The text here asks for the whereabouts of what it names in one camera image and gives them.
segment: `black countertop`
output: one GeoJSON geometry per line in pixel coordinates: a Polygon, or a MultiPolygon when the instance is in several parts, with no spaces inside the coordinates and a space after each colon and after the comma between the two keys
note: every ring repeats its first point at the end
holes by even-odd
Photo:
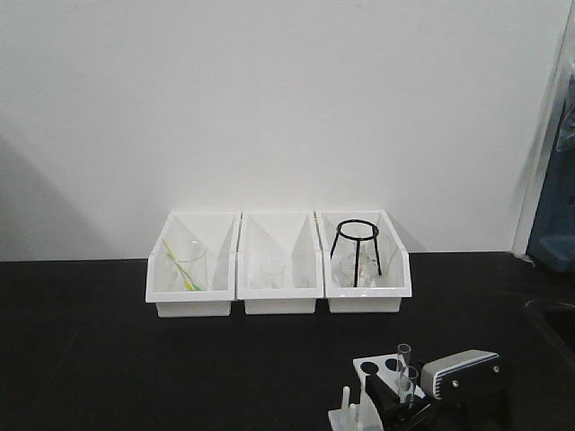
{"type": "Polygon", "coordinates": [[[396,314],[159,319],[145,260],[0,263],[0,429],[325,430],[354,357],[469,348],[515,368],[517,429],[575,430],[575,368],[525,313],[572,280],[507,253],[412,254],[396,314]]]}

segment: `clear glassware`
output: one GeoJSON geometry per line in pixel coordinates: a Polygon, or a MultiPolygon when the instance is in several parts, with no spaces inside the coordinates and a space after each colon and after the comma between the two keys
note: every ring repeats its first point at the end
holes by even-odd
{"type": "MultiPolygon", "coordinates": [[[[338,265],[340,274],[338,282],[341,287],[352,287],[356,270],[356,253],[343,256],[338,265]]],[[[362,244],[359,249],[358,260],[358,286],[368,286],[373,277],[377,275],[376,260],[372,259],[366,251],[366,246],[362,244]]]]}
{"type": "Polygon", "coordinates": [[[411,361],[411,346],[409,344],[402,343],[397,346],[397,366],[395,371],[398,373],[398,377],[403,373],[403,370],[411,361]]]}
{"type": "Polygon", "coordinates": [[[177,241],[170,244],[172,288],[176,291],[208,290],[206,246],[199,241],[177,241]]]}
{"type": "Polygon", "coordinates": [[[260,264],[261,286],[266,289],[280,289],[284,280],[284,262],[266,259],[260,264]]]}
{"type": "Polygon", "coordinates": [[[411,407],[415,398],[415,388],[419,376],[419,372],[411,365],[407,365],[400,374],[397,395],[401,403],[407,403],[411,407]]]}

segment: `wire stand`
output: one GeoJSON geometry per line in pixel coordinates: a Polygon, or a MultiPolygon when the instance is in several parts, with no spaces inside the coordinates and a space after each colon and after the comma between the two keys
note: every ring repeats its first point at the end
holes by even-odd
{"type": "Polygon", "coordinates": [[[361,243],[363,241],[372,241],[373,240],[374,246],[376,247],[377,273],[380,276],[382,275],[381,263],[379,262],[379,249],[377,248],[377,236],[378,235],[379,235],[379,228],[375,224],[368,222],[367,220],[359,220],[357,218],[352,218],[350,220],[344,220],[338,224],[337,233],[335,234],[335,239],[333,240],[332,251],[330,252],[330,259],[333,258],[333,252],[335,251],[335,245],[337,244],[340,236],[342,236],[348,240],[352,240],[352,241],[356,242],[356,265],[355,265],[355,271],[354,271],[354,276],[353,276],[353,286],[354,287],[358,286],[359,246],[361,245],[361,243]],[[341,228],[344,225],[351,224],[351,223],[360,223],[360,224],[366,224],[366,225],[370,226],[372,234],[369,236],[351,236],[351,235],[347,235],[347,234],[343,233],[341,231],[341,228]]]}

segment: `white plastic bin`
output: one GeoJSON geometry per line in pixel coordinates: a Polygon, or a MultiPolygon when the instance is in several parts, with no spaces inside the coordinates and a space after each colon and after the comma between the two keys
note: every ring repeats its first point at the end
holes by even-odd
{"type": "Polygon", "coordinates": [[[246,314],[313,313],[323,297],[314,213],[243,213],[237,264],[246,314]]]}
{"type": "Polygon", "coordinates": [[[160,317],[227,316],[235,299],[235,252],[240,213],[171,213],[148,259],[146,302],[160,317]],[[199,241],[206,247],[208,285],[189,291],[174,284],[174,264],[163,241],[199,241]]]}
{"type": "MultiPolygon", "coordinates": [[[[377,211],[317,211],[317,225],[323,247],[325,297],[331,312],[399,312],[403,297],[411,297],[410,262],[389,216],[377,211]],[[330,258],[336,229],[340,222],[349,219],[367,220],[377,226],[377,244],[382,276],[364,280],[358,287],[342,286],[341,259],[354,253],[354,242],[342,237],[330,258]]],[[[363,232],[351,232],[359,236],[363,232]]],[[[367,254],[375,259],[373,241],[365,243],[367,254]]]]}

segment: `test tube rack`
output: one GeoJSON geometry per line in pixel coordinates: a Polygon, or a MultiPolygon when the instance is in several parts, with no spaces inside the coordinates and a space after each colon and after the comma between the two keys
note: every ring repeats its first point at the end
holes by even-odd
{"type": "MultiPolygon", "coordinates": [[[[377,376],[395,393],[398,392],[398,376],[395,371],[396,354],[359,357],[353,359],[353,366],[358,374],[361,394],[359,404],[349,403],[349,386],[343,387],[341,408],[328,411],[332,431],[385,431],[377,409],[366,393],[366,377],[368,373],[362,369],[365,364],[377,367],[377,376]]],[[[420,386],[415,388],[415,396],[424,398],[425,393],[420,386]]]]}

